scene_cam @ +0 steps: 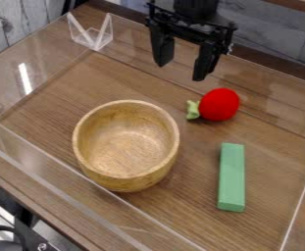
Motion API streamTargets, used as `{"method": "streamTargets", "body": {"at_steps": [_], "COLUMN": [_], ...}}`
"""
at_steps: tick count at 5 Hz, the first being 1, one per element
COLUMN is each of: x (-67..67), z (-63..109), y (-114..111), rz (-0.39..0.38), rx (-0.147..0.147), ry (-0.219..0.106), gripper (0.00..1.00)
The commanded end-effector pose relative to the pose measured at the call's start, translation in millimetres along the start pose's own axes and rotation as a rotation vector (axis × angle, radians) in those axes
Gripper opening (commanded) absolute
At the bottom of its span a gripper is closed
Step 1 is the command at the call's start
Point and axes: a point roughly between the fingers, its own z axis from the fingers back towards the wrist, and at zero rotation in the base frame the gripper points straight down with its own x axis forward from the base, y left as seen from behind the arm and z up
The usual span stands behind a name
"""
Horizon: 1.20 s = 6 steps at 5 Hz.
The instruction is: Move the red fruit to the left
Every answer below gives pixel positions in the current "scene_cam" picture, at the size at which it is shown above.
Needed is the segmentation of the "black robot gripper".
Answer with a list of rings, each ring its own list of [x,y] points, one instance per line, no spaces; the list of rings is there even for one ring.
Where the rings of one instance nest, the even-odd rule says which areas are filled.
[[[147,0],[153,59],[162,68],[174,57],[174,36],[193,43],[216,40],[221,54],[232,51],[237,24],[217,12],[220,0]],[[220,48],[205,42],[194,64],[193,81],[202,81],[214,71]]]

